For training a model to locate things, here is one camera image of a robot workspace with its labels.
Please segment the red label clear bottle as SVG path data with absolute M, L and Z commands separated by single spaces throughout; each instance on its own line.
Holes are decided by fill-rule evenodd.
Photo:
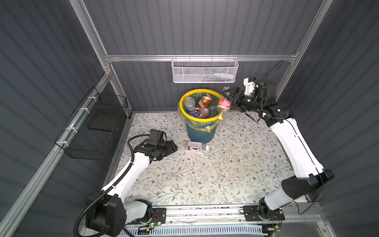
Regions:
M 219 119 L 222 119 L 225 114 L 230 110 L 232 107 L 232 103 L 227 99 L 220 99 L 217 105 L 218 108 L 218 117 Z

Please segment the clear unlabeled bottle white cap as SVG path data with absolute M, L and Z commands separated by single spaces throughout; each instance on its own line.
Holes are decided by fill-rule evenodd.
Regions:
M 213 106 L 208 106 L 207 107 L 208 111 L 209 111 L 209 114 L 208 114 L 208 117 L 209 118 L 212 118 L 212 117 L 215 117 L 218 115 L 218 107 L 217 105 L 213 105 Z

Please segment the brown coffee bottle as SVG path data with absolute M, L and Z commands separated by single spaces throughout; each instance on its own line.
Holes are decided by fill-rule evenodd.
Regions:
M 206 93 L 197 103 L 196 110 L 199 111 L 201 108 L 206 108 L 212 102 L 213 98 L 210 94 Z

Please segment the orange juice bottle red label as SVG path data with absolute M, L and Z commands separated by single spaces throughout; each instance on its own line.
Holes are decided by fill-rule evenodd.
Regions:
M 201 107 L 199 110 L 199 117 L 200 118 L 207 118 L 209 116 L 209 110 L 206 107 Z

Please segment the pepsi label bottle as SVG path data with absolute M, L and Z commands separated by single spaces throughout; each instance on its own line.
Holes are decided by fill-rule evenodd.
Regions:
M 187 111 L 187 114 L 194 117 L 194 118 L 198 118 L 199 117 L 199 114 L 195 111 L 195 110 L 192 110 L 192 111 Z

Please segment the blue label clear bottle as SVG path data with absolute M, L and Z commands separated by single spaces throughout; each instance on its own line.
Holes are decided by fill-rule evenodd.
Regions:
M 187 98 L 185 98 L 183 104 L 186 111 L 194 111 L 196 108 L 195 99 L 192 98 L 191 96 L 188 96 Z

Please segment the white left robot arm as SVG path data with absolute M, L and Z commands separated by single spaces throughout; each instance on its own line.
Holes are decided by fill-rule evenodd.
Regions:
M 140 174 L 153 161 L 160 161 L 178 150 L 174 141 L 154 142 L 146 139 L 136 148 L 131 149 L 131 160 L 120 173 L 99 192 L 94 192 L 87 199 L 87 207 L 76 223 L 85 217 L 85 226 L 97 231 L 95 237 L 108 235 L 116 237 L 124 225 L 133 221 L 148 223 L 152 219 L 153 208 L 150 201 L 136 199 L 124 204 L 127 193 Z

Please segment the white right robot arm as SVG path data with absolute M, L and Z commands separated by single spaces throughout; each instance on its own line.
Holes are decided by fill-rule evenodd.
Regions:
M 323 187 L 335 175 L 314 156 L 290 108 L 286 104 L 278 104 L 275 97 L 265 98 L 265 92 L 261 89 L 250 96 L 238 87 L 226 87 L 222 95 L 239 111 L 258 113 L 278 138 L 294 172 L 293 177 L 281 182 L 281 187 L 259 201 L 258 213 L 263 220 L 268 220 L 283 206 Z

